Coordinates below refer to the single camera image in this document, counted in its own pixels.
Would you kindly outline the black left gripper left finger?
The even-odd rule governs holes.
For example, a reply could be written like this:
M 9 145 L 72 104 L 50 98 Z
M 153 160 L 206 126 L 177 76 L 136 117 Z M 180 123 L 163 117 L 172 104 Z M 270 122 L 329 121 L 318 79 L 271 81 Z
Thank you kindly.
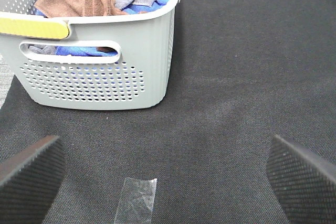
M 42 223 L 65 175 L 59 136 L 46 136 L 1 163 L 1 223 Z

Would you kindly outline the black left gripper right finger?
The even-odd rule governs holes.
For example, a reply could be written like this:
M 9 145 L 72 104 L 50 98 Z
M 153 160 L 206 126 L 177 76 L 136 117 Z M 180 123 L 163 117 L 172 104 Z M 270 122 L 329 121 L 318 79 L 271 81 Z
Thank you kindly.
M 275 135 L 266 173 L 290 223 L 335 223 L 335 165 Z

